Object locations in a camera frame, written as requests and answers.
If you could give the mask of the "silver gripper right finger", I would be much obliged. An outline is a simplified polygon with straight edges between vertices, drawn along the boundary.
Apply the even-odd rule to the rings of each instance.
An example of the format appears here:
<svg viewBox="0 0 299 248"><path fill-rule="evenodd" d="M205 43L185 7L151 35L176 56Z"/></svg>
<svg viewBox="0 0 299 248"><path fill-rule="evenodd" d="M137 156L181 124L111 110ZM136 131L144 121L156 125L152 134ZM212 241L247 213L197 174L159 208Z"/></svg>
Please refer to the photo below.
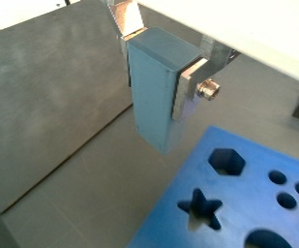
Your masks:
<svg viewBox="0 0 299 248"><path fill-rule="evenodd" d="M203 35L200 56L181 70L175 93L172 119L181 122L193 112L200 99L212 101L220 85L212 77L239 56L239 52L213 38Z"/></svg>

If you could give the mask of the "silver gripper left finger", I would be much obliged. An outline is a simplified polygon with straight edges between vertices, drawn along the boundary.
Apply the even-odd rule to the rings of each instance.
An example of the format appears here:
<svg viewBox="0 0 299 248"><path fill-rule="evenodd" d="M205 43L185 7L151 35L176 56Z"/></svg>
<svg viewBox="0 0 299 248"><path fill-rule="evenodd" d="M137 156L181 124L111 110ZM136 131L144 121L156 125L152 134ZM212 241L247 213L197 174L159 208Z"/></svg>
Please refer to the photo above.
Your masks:
<svg viewBox="0 0 299 248"><path fill-rule="evenodd" d="M143 23L139 3L136 0L101 0L107 15L116 33L116 41L123 56L123 66L125 73L129 73L127 42L147 30ZM127 75L127 84L131 84L131 75Z"/></svg>

